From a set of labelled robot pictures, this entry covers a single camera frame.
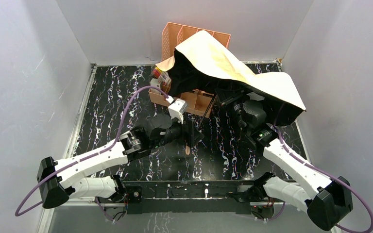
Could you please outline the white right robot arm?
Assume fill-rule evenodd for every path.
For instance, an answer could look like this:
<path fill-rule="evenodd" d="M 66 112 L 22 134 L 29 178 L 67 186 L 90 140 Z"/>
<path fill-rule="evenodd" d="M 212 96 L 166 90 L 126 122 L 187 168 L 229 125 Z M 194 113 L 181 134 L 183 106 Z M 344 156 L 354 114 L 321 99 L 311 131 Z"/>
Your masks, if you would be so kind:
<path fill-rule="evenodd" d="M 244 89 L 216 88 L 219 106 L 232 114 L 245 141 L 263 157 L 284 170 L 297 184 L 286 182 L 266 172 L 244 193 L 258 199 L 282 200 L 305 212 L 321 230 L 332 230 L 353 209 L 351 192 L 337 180 L 310 168 L 310 163 L 280 140 L 269 125 L 280 111 L 277 102 L 254 100 Z"/>

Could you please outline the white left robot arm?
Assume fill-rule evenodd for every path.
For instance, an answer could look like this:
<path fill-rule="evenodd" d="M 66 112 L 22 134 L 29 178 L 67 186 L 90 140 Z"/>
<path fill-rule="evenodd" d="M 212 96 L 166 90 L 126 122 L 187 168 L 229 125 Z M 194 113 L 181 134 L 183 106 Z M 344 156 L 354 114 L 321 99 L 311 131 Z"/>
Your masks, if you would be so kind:
<path fill-rule="evenodd" d="M 180 123 L 176 118 L 158 114 L 95 150 L 69 159 L 41 160 L 37 181 L 45 209 L 58 207 L 69 199 L 100 197 L 122 201 L 127 191 L 119 175 L 92 178 L 106 168 L 125 165 L 149 156 L 151 151 L 172 141 L 183 141 L 192 148 L 204 138 L 192 120 Z"/>

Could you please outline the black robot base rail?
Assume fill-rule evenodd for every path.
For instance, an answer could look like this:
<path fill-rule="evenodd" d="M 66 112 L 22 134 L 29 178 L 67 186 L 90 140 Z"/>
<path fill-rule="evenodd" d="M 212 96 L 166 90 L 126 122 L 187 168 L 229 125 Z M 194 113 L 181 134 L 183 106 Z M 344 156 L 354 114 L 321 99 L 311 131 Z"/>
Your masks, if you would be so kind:
<path fill-rule="evenodd" d="M 235 213 L 271 217 L 273 200 L 252 191 L 253 181 L 124 182 L 128 213 Z"/>

